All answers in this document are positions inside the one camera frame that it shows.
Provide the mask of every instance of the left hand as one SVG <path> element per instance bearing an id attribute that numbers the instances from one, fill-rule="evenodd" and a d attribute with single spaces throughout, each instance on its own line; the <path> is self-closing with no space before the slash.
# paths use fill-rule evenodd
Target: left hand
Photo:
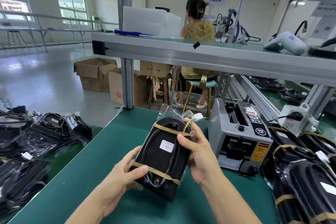
<path id="1" fill-rule="evenodd" d="M 131 185 L 134 180 L 147 174 L 148 166 L 142 166 L 130 172 L 128 171 L 132 166 L 132 157 L 137 154 L 140 149 L 141 146 L 138 146 L 126 154 L 89 195 L 89 198 L 99 205 L 103 218 L 115 209 L 120 198 L 125 193 L 126 188 Z"/>

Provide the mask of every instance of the teal seat cushion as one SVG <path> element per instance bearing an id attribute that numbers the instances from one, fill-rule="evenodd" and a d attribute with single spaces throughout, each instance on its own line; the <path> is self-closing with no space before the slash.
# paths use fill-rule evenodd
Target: teal seat cushion
<path id="1" fill-rule="evenodd" d="M 188 81 L 188 82 L 190 82 L 194 86 L 199 86 L 200 85 L 200 82 L 195 82 L 195 81 Z M 216 81 L 215 80 L 207 82 L 207 88 L 212 88 L 215 85 L 216 85 Z"/>

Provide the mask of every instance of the hand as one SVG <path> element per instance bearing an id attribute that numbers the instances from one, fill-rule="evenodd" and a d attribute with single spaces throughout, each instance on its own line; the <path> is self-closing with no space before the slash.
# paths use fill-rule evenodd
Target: hand
<path id="1" fill-rule="evenodd" d="M 99 204 L 103 218 L 109 215 L 118 205 L 126 188 L 132 186 L 134 180 L 147 174 L 148 166 L 138 167 L 130 172 L 132 157 L 139 152 L 141 146 L 131 150 L 117 163 L 107 177 L 91 192 L 89 198 Z"/>
<path id="2" fill-rule="evenodd" d="M 188 166 L 195 182 L 202 186 L 216 174 L 222 175 L 218 160 L 213 153 L 209 141 L 195 122 L 190 124 L 194 131 L 194 142 L 179 134 L 177 140 L 184 148 L 191 150 Z"/>

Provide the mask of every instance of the woman's hair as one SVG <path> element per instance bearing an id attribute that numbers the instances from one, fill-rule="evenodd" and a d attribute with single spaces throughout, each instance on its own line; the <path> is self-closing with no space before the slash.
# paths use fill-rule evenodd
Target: woman's hair
<path id="1" fill-rule="evenodd" d="M 204 0 L 188 0 L 185 8 L 192 18 L 201 19 L 207 6 Z"/>

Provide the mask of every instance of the automatic tape dispenser machine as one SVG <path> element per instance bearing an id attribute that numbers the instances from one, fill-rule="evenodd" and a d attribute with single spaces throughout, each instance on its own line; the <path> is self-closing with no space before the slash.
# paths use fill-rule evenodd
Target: automatic tape dispenser machine
<path id="1" fill-rule="evenodd" d="M 209 142 L 223 168 L 256 175 L 272 138 L 254 105 L 224 104 L 216 98 L 208 126 Z"/>

